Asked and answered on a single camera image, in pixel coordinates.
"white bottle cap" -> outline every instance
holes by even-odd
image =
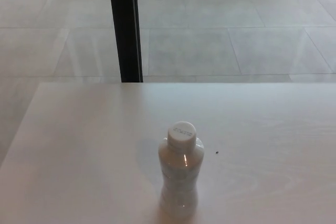
[[[176,149],[193,149],[196,145],[196,129],[191,123],[177,122],[169,128],[167,140]]]

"tile floor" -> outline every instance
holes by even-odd
[[[336,82],[336,0],[138,0],[145,82]],[[0,0],[0,164],[41,81],[119,82],[110,0]]]

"tile grout line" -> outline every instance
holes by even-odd
[[[33,27],[32,27],[32,28],[30,27],[30,29],[39,29],[39,28],[37,27],[38,20],[39,20],[41,14],[42,14],[42,11],[44,10],[44,8],[46,7],[46,5],[47,5],[48,2],[49,2],[49,0],[45,0],[45,2],[44,2],[44,4],[43,4],[43,7],[42,7],[41,10],[38,12],[38,15],[36,15],[36,19],[35,19],[35,21],[34,21]]]
[[[320,53],[322,59],[325,61],[325,63],[327,64],[328,68],[331,70],[331,73],[334,73],[334,71],[332,70],[331,66],[328,64],[328,62],[326,61],[326,59],[324,58],[322,52],[319,50],[319,48],[315,45],[315,42],[312,40],[312,38],[310,37],[309,33],[307,32],[307,30],[304,28],[304,32],[307,34],[308,38],[310,39],[310,41],[313,43],[313,45],[315,46],[315,48],[317,49],[317,51]]]
[[[148,31],[148,76],[149,76],[149,70],[150,70],[150,52],[151,52],[151,29]]]
[[[229,29],[226,29],[226,32],[228,33],[229,40],[230,40],[230,44],[231,44],[233,53],[235,54],[235,58],[236,58],[236,62],[237,62],[237,65],[238,65],[239,73],[240,73],[240,75],[242,75],[242,71],[241,71],[241,69],[240,69],[239,62],[238,62],[238,58],[237,58],[237,53],[236,53],[236,50],[235,50],[235,48],[234,48],[234,46],[233,46],[233,43],[232,43],[232,40],[231,40],[231,35],[230,35],[230,31],[229,31]]]
[[[71,32],[71,30],[70,30],[70,29],[68,29],[68,35],[67,35],[67,38],[65,39],[65,42],[64,42],[63,48],[62,48],[62,50],[61,50],[61,53],[59,54],[59,57],[58,57],[57,63],[56,63],[56,65],[55,65],[55,69],[54,69],[54,70],[53,70],[53,72],[52,72],[52,77],[55,77],[56,69],[57,69],[57,66],[58,66],[59,60],[60,60],[60,58],[62,57],[62,54],[63,54],[63,51],[64,51],[64,49],[65,49],[65,45],[66,45],[66,43],[67,43],[67,41],[68,41],[68,38],[69,38],[69,34],[70,34],[70,32]]]
[[[325,12],[329,14],[329,16],[332,18],[332,20],[336,22],[336,19],[334,19],[334,17],[328,12],[328,10],[324,7],[324,5],[322,5],[322,3],[319,0],[316,0],[316,1],[320,4],[320,6],[323,8],[323,10],[325,10]]]

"white table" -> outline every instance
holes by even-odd
[[[205,145],[187,223],[336,223],[335,85],[56,83],[0,168],[0,223],[177,223],[157,146],[179,120]]]

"water bottle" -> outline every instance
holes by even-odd
[[[159,146],[163,175],[160,205],[172,217],[185,218],[197,206],[196,181],[204,157],[204,146],[195,127],[177,122]]]

